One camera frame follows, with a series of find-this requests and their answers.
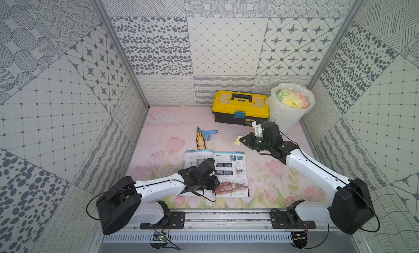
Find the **plastic bag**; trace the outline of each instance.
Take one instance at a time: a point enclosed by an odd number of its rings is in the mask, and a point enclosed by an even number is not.
[[[290,108],[285,104],[281,103],[276,96],[282,89],[289,89],[294,92],[301,93],[308,102],[306,109]],[[295,126],[295,124],[301,119],[301,117],[308,113],[316,103],[313,93],[306,87],[295,83],[280,83],[275,88],[271,89],[271,95],[266,100],[266,104],[269,106],[269,119],[275,122],[280,131],[287,134]]]

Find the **toolbox handle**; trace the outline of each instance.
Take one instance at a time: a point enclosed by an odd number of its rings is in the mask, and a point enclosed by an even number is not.
[[[244,100],[240,100],[240,99],[247,99],[249,100],[249,103],[252,103],[252,95],[244,95],[244,94],[237,94],[237,93],[233,93],[231,94],[231,100],[234,100],[235,98],[238,98],[238,101],[244,101]]]

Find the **yellow toolbox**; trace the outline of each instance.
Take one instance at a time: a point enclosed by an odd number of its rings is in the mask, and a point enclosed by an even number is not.
[[[266,99],[268,97],[265,95],[218,91],[212,105],[212,114],[215,122],[252,126],[255,120],[268,120]]]

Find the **open book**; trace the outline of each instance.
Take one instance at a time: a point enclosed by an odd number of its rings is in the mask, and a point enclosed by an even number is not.
[[[244,152],[220,152],[213,150],[188,150],[185,152],[184,169],[191,166],[198,166],[205,158],[215,160],[215,174],[220,181],[217,190],[217,197],[248,197],[249,182],[247,181],[246,161]],[[183,193],[180,196],[195,196],[191,192]],[[214,193],[204,190],[204,196],[213,198]]]

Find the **toolbox lid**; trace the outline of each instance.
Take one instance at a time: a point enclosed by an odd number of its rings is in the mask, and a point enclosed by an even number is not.
[[[265,95],[218,91],[215,94],[212,111],[224,114],[236,114],[236,111],[239,111],[245,112],[246,116],[266,119],[269,117],[269,108],[265,104],[267,99]]]

